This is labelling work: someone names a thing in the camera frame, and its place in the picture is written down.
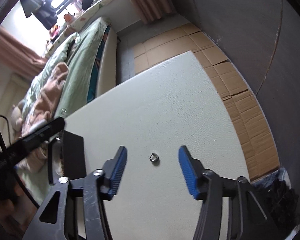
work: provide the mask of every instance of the cardboard sheet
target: cardboard sheet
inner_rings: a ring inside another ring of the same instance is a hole
[[[227,56],[191,23],[159,34],[134,47],[136,74],[192,51],[220,95],[239,138],[250,180],[277,169],[278,153],[266,119],[245,81]]]

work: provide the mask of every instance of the white bed frame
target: white bed frame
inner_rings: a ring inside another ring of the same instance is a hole
[[[117,33],[110,28],[108,38],[101,56],[96,87],[96,97],[115,87],[115,66],[117,56]]]

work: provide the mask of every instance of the metal bolt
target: metal bolt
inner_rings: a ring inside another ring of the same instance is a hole
[[[60,114],[61,114],[61,115],[66,114],[66,112],[67,112],[67,110],[66,110],[65,108],[61,108],[61,109],[60,109]]]
[[[58,179],[58,181],[59,181],[60,183],[66,183],[66,182],[68,182],[68,180],[69,180],[68,177],[60,177],[60,178]]]
[[[248,182],[248,180],[243,176],[238,177],[238,181],[241,182],[241,183],[247,183]]]
[[[103,170],[100,170],[100,169],[95,170],[95,171],[93,172],[93,175],[94,175],[94,176],[101,176],[102,174],[103,174]]]
[[[150,160],[151,162],[155,163],[155,162],[157,162],[157,161],[159,160],[159,156],[158,156],[156,153],[152,153],[152,154],[150,155],[149,160]]]
[[[211,176],[213,174],[213,171],[212,170],[209,170],[209,169],[206,169],[202,172],[203,175],[206,175],[206,176]]]

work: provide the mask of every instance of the pink blanket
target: pink blanket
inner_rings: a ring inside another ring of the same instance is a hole
[[[39,98],[34,103],[26,117],[26,121],[22,125],[22,137],[28,135],[42,123],[49,121],[53,117],[68,73],[69,69],[66,63],[61,62],[55,66],[47,83],[41,89]],[[17,166],[21,169],[28,169],[30,172],[38,172],[46,159],[43,149],[39,147],[19,162]]]

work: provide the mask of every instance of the teddy bear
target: teddy bear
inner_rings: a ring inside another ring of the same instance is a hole
[[[10,117],[10,123],[15,133],[21,131],[23,120],[22,120],[22,109],[25,105],[25,101],[21,100],[16,106],[12,106],[12,113]]]

